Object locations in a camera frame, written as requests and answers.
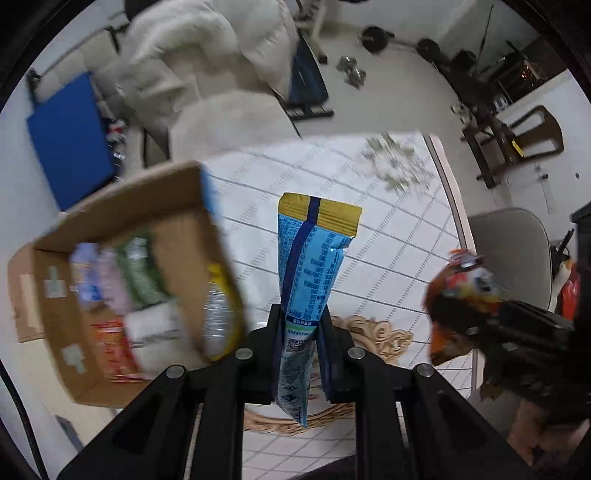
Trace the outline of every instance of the chair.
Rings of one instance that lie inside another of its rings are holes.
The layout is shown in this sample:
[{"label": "chair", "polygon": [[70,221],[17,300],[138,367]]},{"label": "chair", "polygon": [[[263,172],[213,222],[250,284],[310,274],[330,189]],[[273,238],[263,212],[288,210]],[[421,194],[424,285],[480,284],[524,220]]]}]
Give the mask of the chair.
[{"label": "chair", "polygon": [[468,218],[476,252],[512,300],[547,310],[552,292],[550,244],[531,212],[496,210]]},{"label": "chair", "polygon": [[[514,129],[534,115],[539,115],[542,123],[517,135]],[[492,134],[486,131],[488,128],[491,129]],[[478,142],[476,134],[480,132],[485,133],[489,138],[483,142]],[[465,128],[463,133],[464,138],[462,140],[468,142],[482,172],[476,179],[484,180],[489,189],[497,185],[494,177],[504,174],[510,168],[532,160],[553,157],[564,151],[564,139],[560,125],[556,118],[542,105],[533,108],[511,125],[507,125],[492,116],[488,122],[477,128]],[[497,141],[505,162],[491,169],[484,158],[481,147],[493,140]],[[551,141],[554,144],[554,149],[532,155],[522,155],[524,149],[545,141]]]}]

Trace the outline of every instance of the brown plastic chair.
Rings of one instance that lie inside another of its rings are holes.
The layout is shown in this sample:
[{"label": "brown plastic chair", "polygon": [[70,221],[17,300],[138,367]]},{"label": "brown plastic chair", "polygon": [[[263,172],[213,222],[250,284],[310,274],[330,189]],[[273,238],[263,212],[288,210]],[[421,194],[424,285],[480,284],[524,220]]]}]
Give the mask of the brown plastic chair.
[{"label": "brown plastic chair", "polygon": [[[542,123],[522,134],[515,135],[513,130],[523,124],[529,117],[536,114],[541,115]],[[493,135],[484,140],[484,142],[482,142],[480,145],[485,145],[488,142],[497,140],[499,147],[501,148],[501,153],[505,159],[504,163],[491,169],[491,174],[493,176],[500,175],[510,168],[520,165],[524,162],[552,157],[564,151],[564,140],[560,125],[558,124],[556,118],[546,109],[546,107],[542,105],[532,108],[532,110],[527,112],[524,116],[511,125],[506,125],[495,117],[492,117],[488,126],[491,128]],[[554,144],[555,148],[546,152],[540,152],[522,157],[513,148],[513,140],[522,150],[548,140]],[[482,180],[483,175],[480,175],[477,178],[478,180]]]}]

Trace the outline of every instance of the power cord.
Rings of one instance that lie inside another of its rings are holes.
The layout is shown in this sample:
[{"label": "power cord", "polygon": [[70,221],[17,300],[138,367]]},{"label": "power cord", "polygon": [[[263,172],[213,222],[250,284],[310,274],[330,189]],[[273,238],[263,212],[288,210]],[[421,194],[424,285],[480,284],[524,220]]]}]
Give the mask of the power cord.
[{"label": "power cord", "polygon": [[45,463],[43,463],[43,458],[41,457],[41,452],[39,451],[39,445],[37,444],[37,439],[35,438],[35,433],[33,432],[33,427],[31,425],[31,420],[29,420],[29,415],[25,409],[25,405],[22,403],[22,399],[18,394],[17,388],[12,383],[12,378],[8,375],[2,360],[0,360],[0,377],[6,385],[6,389],[10,396],[12,397],[12,401],[14,402],[14,406],[17,408],[18,415],[21,418],[22,426],[25,429],[25,433],[27,434],[27,440],[29,441],[29,446],[31,447],[31,453],[33,454],[33,459],[35,460],[35,465],[37,465],[37,470],[39,471],[39,476],[41,476],[42,480],[49,480],[49,475],[47,475],[47,470],[45,469]]}]

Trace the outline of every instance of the qr code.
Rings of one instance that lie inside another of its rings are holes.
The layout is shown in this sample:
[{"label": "qr code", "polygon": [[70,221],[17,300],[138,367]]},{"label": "qr code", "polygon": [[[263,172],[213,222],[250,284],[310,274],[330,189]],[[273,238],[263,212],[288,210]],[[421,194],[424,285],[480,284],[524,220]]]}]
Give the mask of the qr code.
[{"label": "qr code", "polygon": [[299,352],[304,348],[306,340],[299,340],[296,338],[287,339],[287,352]]}]

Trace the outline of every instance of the table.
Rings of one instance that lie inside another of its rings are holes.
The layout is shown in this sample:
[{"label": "table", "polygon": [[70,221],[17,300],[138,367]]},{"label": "table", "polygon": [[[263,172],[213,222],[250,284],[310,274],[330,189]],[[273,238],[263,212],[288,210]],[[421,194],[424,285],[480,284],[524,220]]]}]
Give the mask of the table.
[{"label": "table", "polygon": [[[329,297],[330,312],[355,327],[358,344],[380,350],[389,363],[412,367],[429,362],[431,324],[422,307],[425,288],[446,265],[450,250],[473,250],[474,243],[440,140],[417,132],[389,134],[399,145],[412,148],[432,174],[428,190],[404,193],[388,190],[386,182],[362,168],[368,138],[380,136],[311,137],[242,148],[204,163],[216,190],[217,221],[251,328],[266,325],[270,305],[280,300],[277,204],[281,195],[297,192],[353,203],[363,212]],[[472,367],[470,354],[438,369],[468,396]],[[311,388],[313,397],[315,388]],[[309,416],[309,423],[319,427],[306,432],[277,406],[248,407],[246,427],[254,431],[245,432],[245,478],[258,478],[265,471],[311,470],[352,452],[352,412],[331,410],[318,396],[309,403],[309,414],[315,418],[310,422]]]}]

